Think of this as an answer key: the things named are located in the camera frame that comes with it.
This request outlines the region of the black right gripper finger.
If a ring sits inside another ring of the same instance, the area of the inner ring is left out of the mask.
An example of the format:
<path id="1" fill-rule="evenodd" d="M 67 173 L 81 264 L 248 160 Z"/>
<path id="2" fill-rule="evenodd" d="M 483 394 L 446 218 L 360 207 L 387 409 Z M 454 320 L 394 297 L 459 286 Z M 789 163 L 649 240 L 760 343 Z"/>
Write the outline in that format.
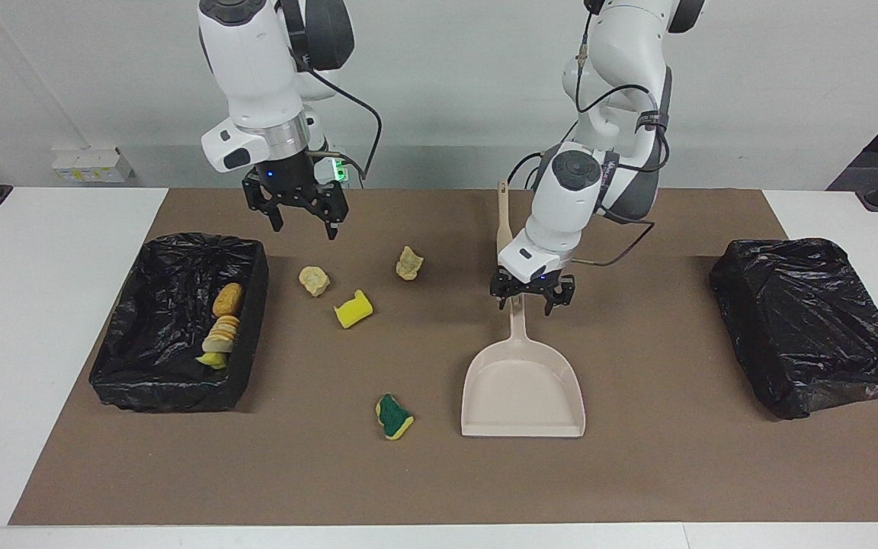
<path id="1" fill-rule="evenodd" d="M 348 202 L 339 183 L 320 184 L 315 187 L 314 215 L 325 225 L 328 239 L 337 239 L 339 225 L 348 215 Z"/>
<path id="2" fill-rule="evenodd" d="M 244 195 L 248 209 L 261 212 L 271 223 L 274 232 L 280 232 L 284 222 L 279 211 L 279 202 L 274 197 L 266 197 L 261 182 L 257 178 L 245 178 Z"/>

